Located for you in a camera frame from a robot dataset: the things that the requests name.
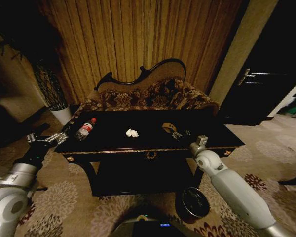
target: coffee table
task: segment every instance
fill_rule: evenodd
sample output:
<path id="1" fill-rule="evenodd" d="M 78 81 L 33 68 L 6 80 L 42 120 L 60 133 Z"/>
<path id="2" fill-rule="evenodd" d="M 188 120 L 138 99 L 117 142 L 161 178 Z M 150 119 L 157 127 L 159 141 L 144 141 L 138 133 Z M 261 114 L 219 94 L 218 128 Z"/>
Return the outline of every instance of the coffee table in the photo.
<path id="1" fill-rule="evenodd" d="M 93 130 L 84 141 L 77 141 L 74 134 L 91 118 L 97 119 Z M 176 141 L 163 130 L 165 122 L 179 132 L 189 130 L 191 135 Z M 126 136 L 130 128 L 138 131 L 139 137 Z M 191 158 L 189 144 L 198 135 L 208 136 L 207 149 L 221 157 L 244 145 L 206 109 L 84 112 L 69 135 L 55 151 L 83 168 L 94 196 L 176 192 L 198 187 L 203 172 L 197 169 L 193 174 L 186 161 Z M 100 161 L 97 173 L 90 163 L 96 161 Z"/>

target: door handle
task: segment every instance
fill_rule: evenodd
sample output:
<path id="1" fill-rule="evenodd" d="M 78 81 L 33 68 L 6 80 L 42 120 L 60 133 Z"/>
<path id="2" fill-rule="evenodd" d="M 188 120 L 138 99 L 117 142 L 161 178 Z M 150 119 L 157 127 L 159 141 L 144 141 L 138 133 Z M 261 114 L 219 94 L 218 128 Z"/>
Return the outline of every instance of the door handle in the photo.
<path id="1" fill-rule="evenodd" d="M 244 72 L 243 76 L 241 77 L 241 79 L 238 82 L 238 86 L 242 85 L 242 83 L 246 79 L 246 77 L 252 77 L 253 78 L 253 77 L 256 76 L 255 74 L 249 74 L 249 71 L 250 71 L 250 68 L 245 69 L 245 72 Z"/>

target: brown curtain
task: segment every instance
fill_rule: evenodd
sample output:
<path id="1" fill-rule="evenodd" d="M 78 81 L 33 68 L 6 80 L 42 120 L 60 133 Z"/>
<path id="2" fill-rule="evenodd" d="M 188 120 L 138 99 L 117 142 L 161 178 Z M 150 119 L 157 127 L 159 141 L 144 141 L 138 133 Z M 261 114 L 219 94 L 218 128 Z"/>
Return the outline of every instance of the brown curtain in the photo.
<path id="1" fill-rule="evenodd" d="M 140 66 L 179 58 L 186 80 L 206 91 L 241 0 L 40 0 L 63 46 L 60 81 L 79 103 L 106 73 L 133 81 Z"/>

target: table leg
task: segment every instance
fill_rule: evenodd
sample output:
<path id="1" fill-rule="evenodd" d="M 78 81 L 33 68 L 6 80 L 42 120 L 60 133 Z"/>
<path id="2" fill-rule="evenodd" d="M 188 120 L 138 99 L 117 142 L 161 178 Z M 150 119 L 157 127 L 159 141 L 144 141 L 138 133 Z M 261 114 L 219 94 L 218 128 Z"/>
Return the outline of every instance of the table leg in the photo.
<path id="1" fill-rule="evenodd" d="M 197 169 L 194 173 L 194 182 L 195 182 L 196 188 L 198 188 L 200 186 L 203 174 L 204 174 L 204 172 L 199 167 L 197 167 Z"/>
<path id="2" fill-rule="evenodd" d="M 73 157 L 69 157 L 69 158 L 66 157 L 66 159 L 69 163 L 77 164 L 84 170 L 84 172 L 86 173 L 86 175 L 88 177 L 89 183 L 90 183 L 91 193 L 93 196 L 96 196 L 97 174 L 95 173 L 95 170 L 94 170 L 93 166 L 91 165 L 91 163 L 87 162 L 87 161 L 80 161 L 80 160 L 75 159 Z"/>

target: white tissue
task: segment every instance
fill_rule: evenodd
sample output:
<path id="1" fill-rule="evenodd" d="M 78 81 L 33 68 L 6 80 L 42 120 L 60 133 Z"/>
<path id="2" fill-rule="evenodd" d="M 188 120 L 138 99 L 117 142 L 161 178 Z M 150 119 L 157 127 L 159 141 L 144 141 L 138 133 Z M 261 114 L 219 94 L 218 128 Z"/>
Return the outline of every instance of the white tissue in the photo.
<path id="1" fill-rule="evenodd" d="M 128 137 L 132 136 L 132 137 L 139 137 L 137 131 L 132 130 L 131 128 L 127 130 L 126 135 Z"/>

